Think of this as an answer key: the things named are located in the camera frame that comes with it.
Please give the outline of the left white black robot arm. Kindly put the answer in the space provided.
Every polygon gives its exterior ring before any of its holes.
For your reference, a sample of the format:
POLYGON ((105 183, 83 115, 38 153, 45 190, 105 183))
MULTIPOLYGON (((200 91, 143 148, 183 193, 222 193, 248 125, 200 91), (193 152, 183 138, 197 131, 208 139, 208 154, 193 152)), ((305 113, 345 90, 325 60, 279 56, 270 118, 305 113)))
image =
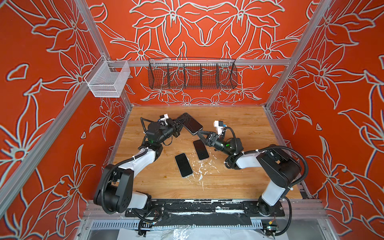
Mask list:
POLYGON ((135 192, 134 179, 145 167, 160 157, 168 138, 177 138, 180 135, 187 117, 181 115, 171 119, 165 114, 157 121, 144 118, 140 120, 145 135, 138 148, 139 152, 115 165, 107 165, 93 197, 94 204, 101 206, 109 215, 150 207, 152 197, 135 192))

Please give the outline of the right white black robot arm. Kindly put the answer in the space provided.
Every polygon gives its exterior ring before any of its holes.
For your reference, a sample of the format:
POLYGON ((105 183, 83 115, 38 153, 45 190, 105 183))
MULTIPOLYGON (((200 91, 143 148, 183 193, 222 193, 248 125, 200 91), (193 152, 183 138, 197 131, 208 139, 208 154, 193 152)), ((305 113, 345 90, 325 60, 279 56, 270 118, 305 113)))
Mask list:
POLYGON ((286 147, 269 145, 262 149, 244 151, 241 139, 230 127, 224 127, 221 134, 198 131, 200 140, 207 147, 213 147, 227 155, 227 169, 262 168, 270 182, 258 199, 257 209, 268 217, 275 210, 293 186, 301 183, 309 173, 309 166, 302 155, 286 147))

